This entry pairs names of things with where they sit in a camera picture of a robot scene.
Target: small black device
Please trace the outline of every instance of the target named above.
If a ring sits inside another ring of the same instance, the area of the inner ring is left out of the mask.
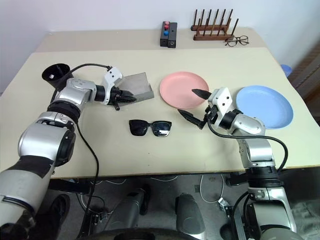
[[[154,121],[148,123],[145,120],[130,120],[130,132],[134,136],[144,136],[148,131],[148,127],[152,128],[152,132],[157,137],[166,137],[170,133],[172,123],[170,121]]]
[[[176,22],[164,21],[162,23],[160,47],[176,48],[177,27]]]

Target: wooden rack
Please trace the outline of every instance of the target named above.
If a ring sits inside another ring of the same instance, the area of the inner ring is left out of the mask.
[[[203,19],[204,19],[204,14],[205,10],[202,10],[201,18],[198,19],[197,25],[196,25],[196,20],[197,20],[197,13],[198,10],[195,10],[194,14],[194,21],[193,25],[191,26],[191,31],[196,31],[196,34],[193,36],[193,40],[195,41],[224,41],[230,37],[234,37],[234,32],[236,29],[236,26],[238,24],[239,18],[235,21],[233,30],[231,34],[228,34],[230,22],[231,22],[231,15],[234,10],[231,9],[228,20],[226,21],[226,24],[224,23],[224,17],[226,13],[226,9],[223,11],[221,20],[219,24],[216,24],[218,14],[219,14],[219,9],[216,11],[215,17],[213,19],[212,24],[209,24],[210,22],[210,17],[211,17],[211,12],[212,9],[210,9],[208,18],[205,21],[205,25],[203,25]]]

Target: floor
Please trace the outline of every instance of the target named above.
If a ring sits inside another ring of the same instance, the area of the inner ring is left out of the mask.
[[[204,220],[206,234],[208,240],[222,240],[220,237],[220,227],[228,222],[226,214],[220,210],[218,203],[206,203],[201,199],[200,193],[196,192],[195,185],[200,184],[200,174],[180,175],[177,179],[162,182],[151,178],[128,178],[121,185],[111,184],[106,181],[98,184],[94,195],[100,196],[105,200],[106,207],[111,211],[122,198],[135,188],[141,187],[143,184],[149,184],[152,190],[151,198],[148,207],[148,213],[139,217],[138,227],[153,227],[164,229],[176,229],[176,214],[175,214],[175,198],[181,193],[189,193],[196,200],[202,217]],[[162,177],[161,180],[169,180],[172,177]],[[117,179],[115,182],[122,182],[122,179]],[[223,198],[231,205],[235,203],[237,198],[247,190],[247,184],[240,186],[229,187],[225,185]],[[220,174],[205,174],[202,182],[202,194],[208,201],[213,201],[219,198],[222,189],[222,179]],[[42,208],[45,205],[50,205],[55,196],[60,194],[58,191],[48,191]],[[75,239],[82,219],[84,211],[82,210],[77,197],[74,193],[67,193],[71,199],[69,214],[62,225],[58,240]],[[101,206],[102,202],[99,199],[92,201],[93,205]],[[97,226],[100,231],[106,225],[104,220]]]

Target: pink plate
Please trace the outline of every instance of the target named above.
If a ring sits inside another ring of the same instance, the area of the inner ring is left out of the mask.
[[[205,100],[192,92],[192,89],[209,91],[206,81],[197,74],[178,71],[166,76],[160,84],[163,100],[177,109],[192,109]]]

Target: sunglasses lens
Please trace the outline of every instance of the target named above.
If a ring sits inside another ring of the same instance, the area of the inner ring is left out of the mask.
[[[171,122],[169,121],[155,121],[152,124],[153,134],[157,137],[166,137],[169,135]]]
[[[130,120],[130,132],[134,136],[144,136],[148,130],[148,122],[143,120]]]

